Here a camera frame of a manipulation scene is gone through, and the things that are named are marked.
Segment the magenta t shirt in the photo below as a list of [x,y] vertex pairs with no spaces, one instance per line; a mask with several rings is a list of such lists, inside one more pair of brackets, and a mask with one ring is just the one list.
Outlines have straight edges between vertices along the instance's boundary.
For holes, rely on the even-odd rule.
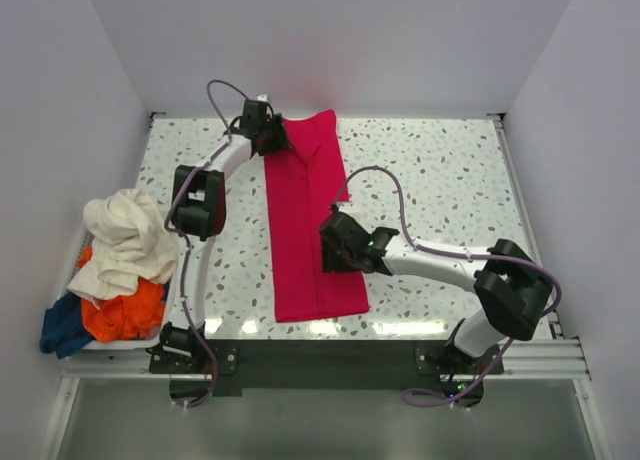
[[363,314],[369,302],[363,275],[325,273],[319,227],[346,180],[337,116],[325,110],[285,120],[290,150],[264,158],[274,314],[293,323]]

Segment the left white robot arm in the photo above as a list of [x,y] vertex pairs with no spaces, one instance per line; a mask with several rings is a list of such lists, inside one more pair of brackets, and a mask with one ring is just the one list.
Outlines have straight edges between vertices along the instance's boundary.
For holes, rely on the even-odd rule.
[[153,373],[211,373],[205,333],[206,279],[216,237],[227,218],[226,182],[244,163],[292,148],[283,118],[266,96],[244,101],[241,115],[225,127],[219,146],[197,165],[174,174],[165,227],[184,241],[159,344],[152,347]]

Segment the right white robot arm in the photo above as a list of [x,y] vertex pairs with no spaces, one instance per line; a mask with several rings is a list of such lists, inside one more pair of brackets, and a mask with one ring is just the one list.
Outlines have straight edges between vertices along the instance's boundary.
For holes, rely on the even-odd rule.
[[393,228],[369,232],[336,205],[319,235],[325,273],[420,277],[476,295],[479,311],[423,354],[441,374],[473,372],[502,340],[531,340],[554,290],[550,275],[510,240],[485,249],[441,249],[408,241]]

